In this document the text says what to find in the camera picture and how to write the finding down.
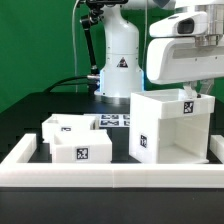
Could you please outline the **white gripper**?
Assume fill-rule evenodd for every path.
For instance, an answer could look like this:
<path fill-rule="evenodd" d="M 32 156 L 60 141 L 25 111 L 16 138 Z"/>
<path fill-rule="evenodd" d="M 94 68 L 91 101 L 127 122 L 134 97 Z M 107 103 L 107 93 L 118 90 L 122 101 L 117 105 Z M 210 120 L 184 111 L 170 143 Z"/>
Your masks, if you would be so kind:
<path fill-rule="evenodd" d="M 218 43 L 199 45 L 197 37 L 207 31 L 206 12 L 177 13 L 153 23 L 153 40 L 147 50 L 147 77 L 155 84 L 185 82 L 189 99 L 197 92 L 193 82 L 201 80 L 199 96 L 209 95 L 214 86 L 210 78 L 224 77 L 224 37 Z"/>

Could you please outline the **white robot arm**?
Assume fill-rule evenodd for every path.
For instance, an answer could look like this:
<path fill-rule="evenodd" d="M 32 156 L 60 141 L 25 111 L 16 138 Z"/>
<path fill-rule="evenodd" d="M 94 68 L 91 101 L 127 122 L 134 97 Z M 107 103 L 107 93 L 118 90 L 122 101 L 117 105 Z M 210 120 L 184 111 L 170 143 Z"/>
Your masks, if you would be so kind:
<path fill-rule="evenodd" d="M 86 0 L 88 24 L 104 24 L 106 63 L 98 70 L 97 99 L 126 103 L 133 92 L 144 89 L 144 80 L 155 84 L 182 83 L 195 96 L 201 83 L 207 93 L 214 80 L 224 77 L 224 0 Z M 138 63 L 139 31 L 121 16 L 122 9 L 158 6 L 175 13 L 152 24 L 146 68 Z"/>

